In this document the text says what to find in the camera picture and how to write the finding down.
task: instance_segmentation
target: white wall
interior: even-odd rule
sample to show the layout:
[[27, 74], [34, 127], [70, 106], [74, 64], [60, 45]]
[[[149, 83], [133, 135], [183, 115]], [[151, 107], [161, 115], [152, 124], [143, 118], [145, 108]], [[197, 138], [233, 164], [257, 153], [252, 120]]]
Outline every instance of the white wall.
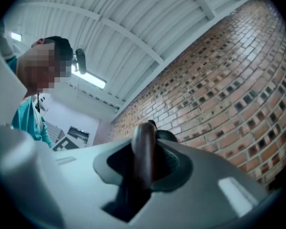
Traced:
[[100, 120], [77, 112], [59, 101], [54, 100], [49, 94], [48, 96], [49, 98], [46, 99], [46, 103], [49, 110], [44, 116], [44, 119], [62, 129], [65, 134], [68, 133], [70, 126], [88, 132], [90, 135], [87, 146], [92, 146]]

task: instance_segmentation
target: dark hair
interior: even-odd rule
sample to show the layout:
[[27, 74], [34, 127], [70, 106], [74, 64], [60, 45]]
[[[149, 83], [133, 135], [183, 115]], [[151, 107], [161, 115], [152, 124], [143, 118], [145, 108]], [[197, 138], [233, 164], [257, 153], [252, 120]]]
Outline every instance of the dark hair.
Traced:
[[61, 60], [72, 61], [73, 60], [73, 49], [70, 46], [69, 40], [60, 36], [51, 36], [44, 39], [44, 43], [54, 43], [55, 51], [59, 51]]
[[73, 60], [73, 49], [70, 46], [69, 40], [60, 36], [51, 36], [44, 39], [44, 44], [54, 43], [56, 56], [59, 56], [60, 61], [65, 61], [64, 67], [57, 68], [56, 72], [63, 73], [64, 77], [71, 76], [71, 65]]

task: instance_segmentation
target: ear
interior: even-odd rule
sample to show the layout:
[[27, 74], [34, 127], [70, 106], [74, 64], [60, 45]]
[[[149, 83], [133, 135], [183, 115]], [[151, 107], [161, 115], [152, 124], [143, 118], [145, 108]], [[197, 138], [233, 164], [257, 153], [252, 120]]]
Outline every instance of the ear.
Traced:
[[38, 41], [34, 42], [31, 47], [35, 47], [40, 44], [44, 44], [44, 38], [40, 38]]

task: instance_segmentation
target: man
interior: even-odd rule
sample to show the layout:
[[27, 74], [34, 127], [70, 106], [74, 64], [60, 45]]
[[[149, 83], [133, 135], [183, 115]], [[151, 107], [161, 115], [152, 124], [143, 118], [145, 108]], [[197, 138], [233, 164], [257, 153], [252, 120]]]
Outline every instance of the man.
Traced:
[[34, 140], [52, 147], [43, 117], [36, 113], [31, 96], [45, 88], [53, 88], [60, 77], [71, 75], [73, 50], [67, 39], [59, 36], [39, 39], [19, 58], [4, 37], [4, 24], [0, 23], [0, 53], [10, 69], [27, 88], [25, 98], [17, 109], [12, 126], [28, 132]]

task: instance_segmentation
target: light fixture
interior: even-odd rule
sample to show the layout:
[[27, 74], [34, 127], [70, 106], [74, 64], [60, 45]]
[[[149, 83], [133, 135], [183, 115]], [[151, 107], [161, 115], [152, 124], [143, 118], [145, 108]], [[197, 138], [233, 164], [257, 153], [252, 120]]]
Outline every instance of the light fixture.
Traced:
[[10, 33], [10, 37], [12, 38], [12, 39], [15, 39], [15, 40], [17, 40], [17, 41], [21, 41], [21, 39], [22, 39], [22, 36], [20, 35], [20, 34], [17, 34], [17, 33], [14, 33], [14, 32], [11, 32]]
[[98, 86], [99, 88], [104, 88], [106, 85], [106, 82], [95, 77], [94, 75], [90, 74], [90, 73], [85, 73], [85, 74], [81, 74], [79, 71], [76, 71], [76, 67], [74, 65], [72, 65], [71, 68], [71, 72], [72, 74], [82, 78], [83, 80], [92, 83], [93, 85]]

